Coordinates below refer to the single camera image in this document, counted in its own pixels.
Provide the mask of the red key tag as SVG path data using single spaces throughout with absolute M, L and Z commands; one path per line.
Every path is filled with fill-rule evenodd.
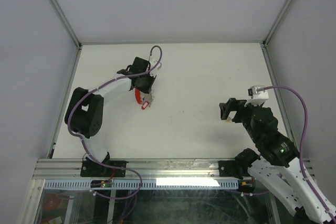
M 148 101 L 145 101 L 142 106 L 141 109 L 145 110 L 148 106 L 150 105 L 150 103 Z

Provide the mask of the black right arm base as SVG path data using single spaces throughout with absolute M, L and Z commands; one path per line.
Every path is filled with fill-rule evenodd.
M 218 171 L 220 177 L 234 177 L 240 180 L 250 177 L 247 167 L 236 160 L 218 161 Z

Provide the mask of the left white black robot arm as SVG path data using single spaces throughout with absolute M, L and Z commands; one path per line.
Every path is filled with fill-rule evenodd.
M 152 86 L 161 67 L 158 60 L 136 57 L 133 64 L 119 70 L 112 80 L 93 90 L 74 89 L 65 115 L 65 123 L 71 135 L 81 139 L 91 169 L 99 176 L 110 170 L 109 153 L 99 136 L 102 127 L 104 105 L 118 96 L 136 90 L 140 93 L 140 104 L 146 108 L 152 100 Z

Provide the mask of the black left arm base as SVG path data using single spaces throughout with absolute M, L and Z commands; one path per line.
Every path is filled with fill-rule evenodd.
M 111 177 L 122 178 L 125 177 L 126 171 L 123 169 L 112 169 L 102 166 L 94 161 L 88 159 L 82 162 L 81 177 Z

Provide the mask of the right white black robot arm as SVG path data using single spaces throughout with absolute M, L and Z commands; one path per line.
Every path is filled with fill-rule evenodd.
M 257 151 L 244 149 L 227 172 L 239 179 L 249 174 L 260 181 L 299 223 L 335 223 L 335 205 L 318 188 L 294 143 L 278 131 L 271 108 L 230 98 L 219 104 L 221 119 L 234 112 Z

